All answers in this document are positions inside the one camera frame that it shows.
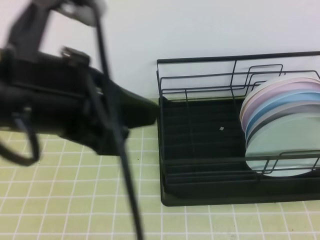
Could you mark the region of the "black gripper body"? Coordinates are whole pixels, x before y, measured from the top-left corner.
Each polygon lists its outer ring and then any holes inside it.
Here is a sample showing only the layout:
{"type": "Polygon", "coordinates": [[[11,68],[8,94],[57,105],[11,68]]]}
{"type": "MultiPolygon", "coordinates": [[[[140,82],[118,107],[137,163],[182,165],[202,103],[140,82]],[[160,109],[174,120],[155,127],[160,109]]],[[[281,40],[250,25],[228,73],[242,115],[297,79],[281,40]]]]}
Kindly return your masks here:
{"type": "Polygon", "coordinates": [[[0,125],[25,133],[33,157],[38,134],[57,135],[101,156],[119,156],[129,129],[110,129],[110,80],[83,54],[39,54],[35,62],[0,51],[0,125]]]}

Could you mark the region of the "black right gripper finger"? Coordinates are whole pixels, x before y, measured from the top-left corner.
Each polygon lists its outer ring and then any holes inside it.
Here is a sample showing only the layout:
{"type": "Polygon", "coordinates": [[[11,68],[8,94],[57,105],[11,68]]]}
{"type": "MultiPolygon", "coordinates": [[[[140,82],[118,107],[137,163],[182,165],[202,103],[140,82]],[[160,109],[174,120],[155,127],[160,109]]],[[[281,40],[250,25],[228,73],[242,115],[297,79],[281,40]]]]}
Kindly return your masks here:
{"type": "Polygon", "coordinates": [[[109,82],[110,129],[115,126],[134,129],[153,125],[159,106],[153,101],[130,92],[112,80],[109,82]]]}

